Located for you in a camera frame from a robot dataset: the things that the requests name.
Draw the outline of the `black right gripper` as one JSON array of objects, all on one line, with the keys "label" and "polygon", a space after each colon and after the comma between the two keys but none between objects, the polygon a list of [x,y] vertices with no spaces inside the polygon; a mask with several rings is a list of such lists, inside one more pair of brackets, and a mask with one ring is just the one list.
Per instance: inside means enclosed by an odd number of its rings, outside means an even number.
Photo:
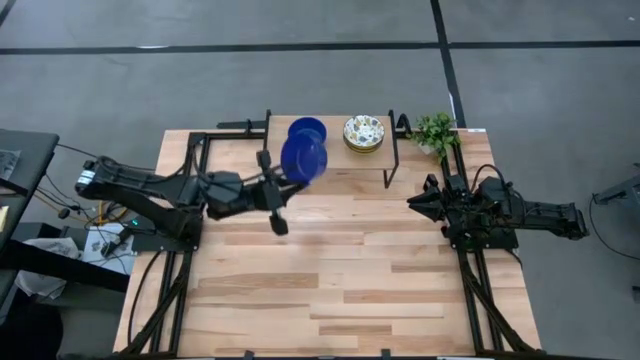
[{"label": "black right gripper", "polygon": [[436,175],[429,173],[423,190],[407,200],[411,210],[433,222],[445,219],[448,227],[481,227],[481,214],[472,204],[473,195],[460,175],[446,176],[441,191]]}]

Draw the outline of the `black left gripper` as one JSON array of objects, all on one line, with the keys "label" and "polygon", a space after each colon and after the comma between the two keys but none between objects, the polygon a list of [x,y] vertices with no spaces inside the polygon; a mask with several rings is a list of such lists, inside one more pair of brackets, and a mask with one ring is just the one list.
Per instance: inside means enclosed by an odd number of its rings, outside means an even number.
[{"label": "black left gripper", "polygon": [[271,214],[277,211],[280,214],[280,209],[285,206],[283,196],[294,196],[304,190],[306,184],[279,180],[277,169],[272,167],[271,155],[268,150],[258,151],[256,159],[261,173],[258,181],[249,185],[253,208],[269,211]]}]

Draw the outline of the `blue mini bowl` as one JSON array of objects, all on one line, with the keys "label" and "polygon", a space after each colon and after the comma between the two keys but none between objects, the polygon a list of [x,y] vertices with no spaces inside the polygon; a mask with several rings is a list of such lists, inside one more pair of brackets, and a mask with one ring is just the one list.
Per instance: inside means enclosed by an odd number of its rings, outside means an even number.
[{"label": "blue mini bowl", "polygon": [[319,143],[325,143],[327,128],[324,123],[315,117],[301,117],[295,119],[288,128],[288,136],[307,135]]},{"label": "blue mini bowl", "polygon": [[290,134],[280,152],[280,166],[293,183],[309,184],[321,176],[328,164],[326,135],[311,128]]}]

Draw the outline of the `yellow pear print bowl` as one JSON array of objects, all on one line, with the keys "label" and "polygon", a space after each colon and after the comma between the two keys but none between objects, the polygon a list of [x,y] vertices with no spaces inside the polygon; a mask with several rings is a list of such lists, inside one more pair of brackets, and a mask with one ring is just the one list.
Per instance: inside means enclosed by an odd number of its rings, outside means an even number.
[{"label": "yellow pear print bowl", "polygon": [[363,153],[363,154],[375,152],[383,144],[383,140],[379,140],[378,142],[376,142],[373,145],[360,146],[360,145],[352,143],[348,138],[343,138],[343,140],[344,140],[345,145],[350,150],[352,150],[352,151],[354,151],[356,153]]},{"label": "yellow pear print bowl", "polygon": [[343,126],[343,138],[352,143],[366,146],[379,140],[384,141],[385,126],[382,121],[370,115],[356,115],[349,118]]}]

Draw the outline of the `wooden shelf with black legs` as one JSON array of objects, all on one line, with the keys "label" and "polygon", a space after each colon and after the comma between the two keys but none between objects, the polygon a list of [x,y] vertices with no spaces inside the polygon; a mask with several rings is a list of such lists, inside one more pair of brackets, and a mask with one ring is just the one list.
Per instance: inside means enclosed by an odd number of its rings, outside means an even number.
[{"label": "wooden shelf with black legs", "polygon": [[[268,115],[266,120],[264,148],[269,150],[276,163],[288,137],[288,129],[302,115]],[[343,140],[343,126],[350,118],[347,115],[313,115],[327,129],[325,147],[328,153],[328,170],[379,170],[383,172],[384,186],[388,188],[399,166],[398,146],[395,133],[394,111],[387,115],[376,115],[385,127],[382,145],[376,151],[364,154],[349,149]]]}]

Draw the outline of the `green plant in white pot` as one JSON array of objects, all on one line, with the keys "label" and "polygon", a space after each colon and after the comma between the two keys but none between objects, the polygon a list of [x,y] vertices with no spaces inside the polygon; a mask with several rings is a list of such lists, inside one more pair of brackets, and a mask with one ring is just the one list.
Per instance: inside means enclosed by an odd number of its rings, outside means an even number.
[{"label": "green plant in white pot", "polygon": [[422,115],[416,119],[415,127],[408,133],[408,138],[422,150],[426,150],[427,155],[433,154],[438,162],[442,163],[448,150],[461,144],[453,125],[454,119],[447,113]]}]

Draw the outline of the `white printed paper sheet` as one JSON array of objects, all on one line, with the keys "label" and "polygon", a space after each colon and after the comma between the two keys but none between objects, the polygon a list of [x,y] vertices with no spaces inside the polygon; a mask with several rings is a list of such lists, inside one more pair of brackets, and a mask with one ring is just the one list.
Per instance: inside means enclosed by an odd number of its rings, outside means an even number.
[{"label": "white printed paper sheet", "polygon": [[[120,224],[107,224],[101,227],[89,228],[82,260],[99,267],[112,270],[124,275],[130,275],[134,264],[132,251],[133,236],[120,240],[118,235],[124,230]],[[116,248],[104,256],[102,248],[110,243],[117,243]]]}]

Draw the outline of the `black desk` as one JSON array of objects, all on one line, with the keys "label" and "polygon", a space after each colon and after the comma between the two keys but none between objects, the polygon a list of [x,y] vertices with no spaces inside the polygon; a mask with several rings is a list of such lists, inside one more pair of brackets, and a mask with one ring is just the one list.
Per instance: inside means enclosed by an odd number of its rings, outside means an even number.
[{"label": "black desk", "polygon": [[9,196],[0,195],[0,204],[8,206],[6,222],[0,231],[0,300],[11,288],[11,277],[20,270],[119,292],[127,289],[127,275],[47,252],[13,238],[58,142],[59,136],[53,133],[0,129],[0,150],[19,153],[9,179],[0,178],[0,187],[6,186],[13,191]]}]

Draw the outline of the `white crumpled cloth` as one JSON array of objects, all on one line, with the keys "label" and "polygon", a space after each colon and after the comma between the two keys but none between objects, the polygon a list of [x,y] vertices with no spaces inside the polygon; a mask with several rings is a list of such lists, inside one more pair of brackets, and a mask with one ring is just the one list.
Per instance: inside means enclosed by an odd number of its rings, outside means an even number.
[{"label": "white crumpled cloth", "polygon": [[[71,237],[35,238],[24,241],[24,244],[72,259],[80,259],[82,256],[82,251],[78,249]],[[67,281],[49,275],[20,270],[14,283],[28,296],[40,295],[55,299],[60,296]]]}]

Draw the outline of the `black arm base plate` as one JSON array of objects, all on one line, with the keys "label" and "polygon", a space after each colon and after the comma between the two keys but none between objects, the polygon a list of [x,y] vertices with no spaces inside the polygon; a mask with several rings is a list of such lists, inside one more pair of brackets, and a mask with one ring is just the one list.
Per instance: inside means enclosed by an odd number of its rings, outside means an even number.
[{"label": "black arm base plate", "polygon": [[142,216],[133,218],[125,223],[133,234],[132,250],[146,251],[174,251],[188,252],[197,250],[202,233],[202,218],[191,221],[178,239],[162,232],[153,222]]},{"label": "black arm base plate", "polygon": [[441,228],[452,248],[465,252],[481,249],[512,250],[518,248],[515,231],[509,228],[466,223],[451,223]]}]

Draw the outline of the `black aluminium table frame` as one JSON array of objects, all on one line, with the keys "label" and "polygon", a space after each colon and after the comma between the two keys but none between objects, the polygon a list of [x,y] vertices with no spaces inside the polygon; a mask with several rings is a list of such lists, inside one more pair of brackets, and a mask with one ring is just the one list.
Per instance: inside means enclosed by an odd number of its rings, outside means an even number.
[{"label": "black aluminium table frame", "polygon": [[206,220],[185,296],[159,349],[181,357],[470,355],[458,258],[407,205],[439,162],[407,140],[380,167],[329,170],[293,197],[275,235],[264,213]]}]

